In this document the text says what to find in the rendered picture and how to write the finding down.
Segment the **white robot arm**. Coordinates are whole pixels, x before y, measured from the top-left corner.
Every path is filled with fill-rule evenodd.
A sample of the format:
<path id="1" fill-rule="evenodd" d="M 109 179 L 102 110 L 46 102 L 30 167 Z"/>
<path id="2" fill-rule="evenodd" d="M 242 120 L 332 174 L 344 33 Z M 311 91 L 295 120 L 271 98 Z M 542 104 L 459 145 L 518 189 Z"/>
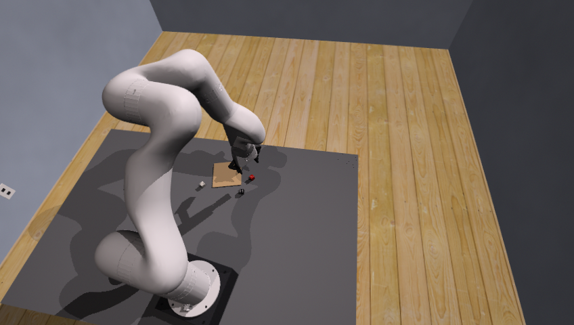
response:
<path id="1" fill-rule="evenodd" d="M 109 278 L 167 298 L 180 316 L 199 316 L 216 301 L 220 278 L 210 263 L 187 259 L 171 209 L 173 164 L 200 128 L 200 106 L 223 124 L 236 152 L 262 144 L 264 126 L 231 100 L 207 59 L 193 49 L 116 75 L 104 87 L 102 102 L 113 117 L 149 127 L 150 138 L 125 165 L 125 206 L 138 232 L 105 236 L 95 265 Z"/>

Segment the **tan mat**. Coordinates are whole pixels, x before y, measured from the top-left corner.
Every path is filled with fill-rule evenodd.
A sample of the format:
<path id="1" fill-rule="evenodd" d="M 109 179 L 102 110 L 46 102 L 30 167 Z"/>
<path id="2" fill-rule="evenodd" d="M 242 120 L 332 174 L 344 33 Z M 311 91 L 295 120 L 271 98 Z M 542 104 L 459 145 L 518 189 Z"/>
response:
<path id="1" fill-rule="evenodd" d="M 214 163 L 213 188 L 242 185 L 242 175 L 228 166 L 231 162 Z"/>

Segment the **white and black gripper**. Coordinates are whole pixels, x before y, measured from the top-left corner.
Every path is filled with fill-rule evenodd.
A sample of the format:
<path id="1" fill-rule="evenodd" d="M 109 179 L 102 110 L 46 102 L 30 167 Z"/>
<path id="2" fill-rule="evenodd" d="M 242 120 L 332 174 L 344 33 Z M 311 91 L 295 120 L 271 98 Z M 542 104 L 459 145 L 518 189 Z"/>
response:
<path id="1" fill-rule="evenodd" d="M 236 152 L 235 150 L 231 150 L 233 160 L 228 167 L 242 174 L 240 167 L 247 165 L 252 160 L 255 160 L 257 163 L 259 162 L 258 156 L 260 149 L 260 145 L 254 146 L 254 144 L 251 144 L 250 147 L 243 152 Z"/>

